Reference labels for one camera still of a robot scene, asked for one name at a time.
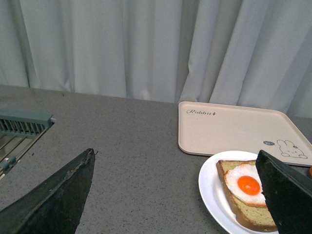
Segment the egg yolk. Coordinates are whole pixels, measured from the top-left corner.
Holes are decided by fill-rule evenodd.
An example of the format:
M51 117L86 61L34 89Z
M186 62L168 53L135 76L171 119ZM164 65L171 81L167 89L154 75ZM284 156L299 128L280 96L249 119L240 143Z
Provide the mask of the egg yolk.
M260 192L260 184L258 181L248 175L240 177L237 181L239 188L248 195L257 195Z

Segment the gray countertop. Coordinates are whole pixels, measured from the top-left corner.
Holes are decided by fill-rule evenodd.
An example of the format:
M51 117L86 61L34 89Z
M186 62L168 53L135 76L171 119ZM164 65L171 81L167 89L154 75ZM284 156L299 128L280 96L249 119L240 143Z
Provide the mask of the gray countertop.
M56 123L0 180L0 210L93 148L77 234L226 233L199 193L207 158L179 149L177 104L0 85L3 107L49 112ZM311 142L312 119L291 119Z

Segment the beige tray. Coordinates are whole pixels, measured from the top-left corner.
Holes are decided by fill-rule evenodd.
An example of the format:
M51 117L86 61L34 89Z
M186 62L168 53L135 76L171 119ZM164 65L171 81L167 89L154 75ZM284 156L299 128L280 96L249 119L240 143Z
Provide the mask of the beige tray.
M312 166L312 145L284 113L274 110L181 102L178 143L194 155L264 150L287 164Z

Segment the fried egg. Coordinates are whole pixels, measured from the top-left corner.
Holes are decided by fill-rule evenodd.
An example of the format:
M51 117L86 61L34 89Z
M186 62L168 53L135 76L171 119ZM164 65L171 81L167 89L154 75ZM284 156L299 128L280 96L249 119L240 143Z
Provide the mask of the fried egg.
M249 206L266 207L257 168L247 162L228 170L224 175L229 190Z

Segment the bread slice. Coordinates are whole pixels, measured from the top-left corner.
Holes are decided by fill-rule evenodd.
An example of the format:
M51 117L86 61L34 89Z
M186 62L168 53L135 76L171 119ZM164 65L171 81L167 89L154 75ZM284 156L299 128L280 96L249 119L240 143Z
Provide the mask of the bread slice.
M228 189L224 180L224 174L228 170L234 169L236 166L239 166L242 162L244 161L219 160L219 162L217 162L216 164L225 197L230 205L232 212L236 214L236 220L242 226L254 231L277 231L277 227L267 207L248 206L236 196L234 196L232 192ZM251 165L255 165L255 160L245 162Z

